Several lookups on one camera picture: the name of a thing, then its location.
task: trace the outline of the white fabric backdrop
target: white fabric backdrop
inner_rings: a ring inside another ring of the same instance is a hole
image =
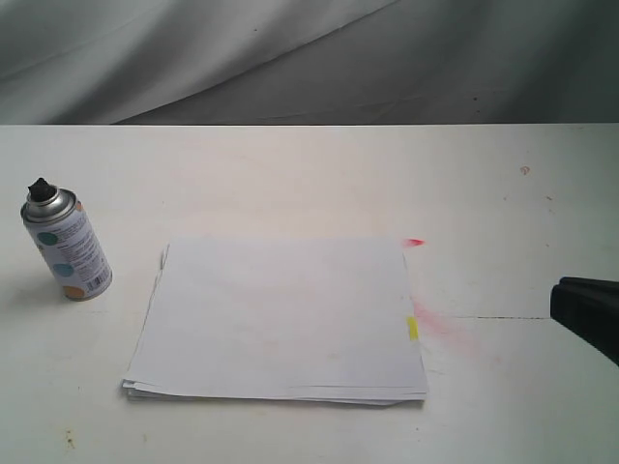
[[[390,2],[39,3],[0,7],[3,123],[619,121],[616,0],[400,0],[352,23]]]

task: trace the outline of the white table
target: white table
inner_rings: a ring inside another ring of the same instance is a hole
[[[619,279],[617,147],[619,125],[0,128],[0,461],[617,462],[619,369],[548,319],[561,276]],[[21,224],[39,176],[89,211],[97,299],[66,301]],[[179,234],[426,240],[406,256],[428,400],[130,403]]]

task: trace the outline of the spray paint can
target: spray paint can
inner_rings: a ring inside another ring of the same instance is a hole
[[[100,295],[112,281],[90,221],[75,194],[40,178],[29,187],[21,218],[70,300]]]

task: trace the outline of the stack of paper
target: stack of paper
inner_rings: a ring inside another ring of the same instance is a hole
[[[411,316],[396,241],[177,239],[123,385],[130,398],[424,399]]]

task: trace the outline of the yellow highlight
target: yellow highlight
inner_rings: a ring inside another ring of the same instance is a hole
[[[417,319],[415,319],[413,316],[410,316],[406,318],[406,322],[408,323],[408,334],[410,335],[410,339],[418,339],[419,329],[417,327]]]

